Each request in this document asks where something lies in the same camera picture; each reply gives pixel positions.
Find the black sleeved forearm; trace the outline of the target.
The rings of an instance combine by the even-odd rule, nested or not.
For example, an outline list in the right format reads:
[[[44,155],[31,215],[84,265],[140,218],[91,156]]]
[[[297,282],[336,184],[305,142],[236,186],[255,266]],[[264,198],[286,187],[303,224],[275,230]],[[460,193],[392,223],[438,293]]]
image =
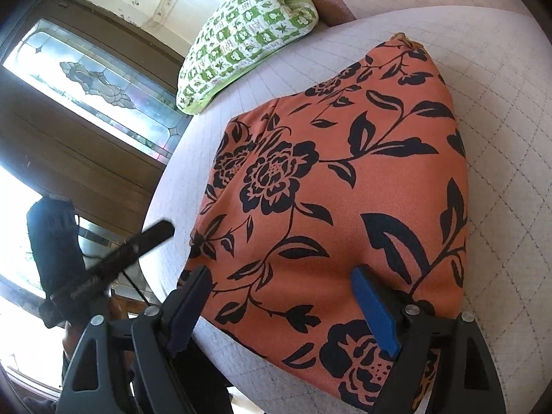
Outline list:
[[[26,222],[40,285],[46,294],[39,307],[44,324],[51,328],[63,321],[88,322],[88,307],[69,301],[57,308],[50,300],[53,294],[86,271],[73,204],[66,199],[44,196],[28,210]]]

